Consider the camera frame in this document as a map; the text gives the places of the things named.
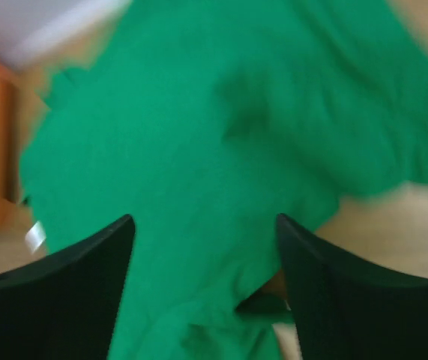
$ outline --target beige floor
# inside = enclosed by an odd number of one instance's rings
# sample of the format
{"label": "beige floor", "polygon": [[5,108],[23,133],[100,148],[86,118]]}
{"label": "beige floor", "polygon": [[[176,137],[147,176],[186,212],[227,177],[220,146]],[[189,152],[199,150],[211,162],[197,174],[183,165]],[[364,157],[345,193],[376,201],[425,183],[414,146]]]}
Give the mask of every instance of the beige floor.
{"label": "beige floor", "polygon": [[[109,37],[112,26],[99,28],[32,66],[20,79],[19,106],[16,111],[17,142],[22,147],[35,119],[45,111],[38,89],[47,89],[45,68],[61,66],[65,61],[90,59]],[[32,256],[24,245],[24,235],[31,226],[28,212],[12,212],[0,232],[0,272],[28,263],[42,256]],[[428,189],[405,186],[403,189],[368,204],[346,200],[341,212],[319,233],[356,254],[384,266],[428,277]],[[291,328],[277,328],[288,359],[296,359],[295,333]]]}

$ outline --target green shirt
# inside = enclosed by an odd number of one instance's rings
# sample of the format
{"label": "green shirt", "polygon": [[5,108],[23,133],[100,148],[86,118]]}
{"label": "green shirt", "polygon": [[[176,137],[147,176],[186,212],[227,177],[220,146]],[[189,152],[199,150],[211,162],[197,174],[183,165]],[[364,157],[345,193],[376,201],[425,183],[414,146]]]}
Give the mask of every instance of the green shirt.
{"label": "green shirt", "polygon": [[136,221],[113,360],[280,358],[237,309],[275,215],[428,184],[428,58],[382,0],[136,0],[47,100],[21,176],[49,249]]}

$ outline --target white tag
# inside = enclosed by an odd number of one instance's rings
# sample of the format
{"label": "white tag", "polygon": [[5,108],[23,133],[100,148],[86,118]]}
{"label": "white tag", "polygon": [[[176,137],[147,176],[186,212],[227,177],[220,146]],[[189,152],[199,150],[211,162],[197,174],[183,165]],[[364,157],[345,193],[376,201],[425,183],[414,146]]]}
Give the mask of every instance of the white tag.
{"label": "white tag", "polygon": [[25,234],[25,243],[31,253],[33,254],[42,245],[46,239],[46,233],[43,231],[42,224],[40,221],[34,224],[34,226]]}

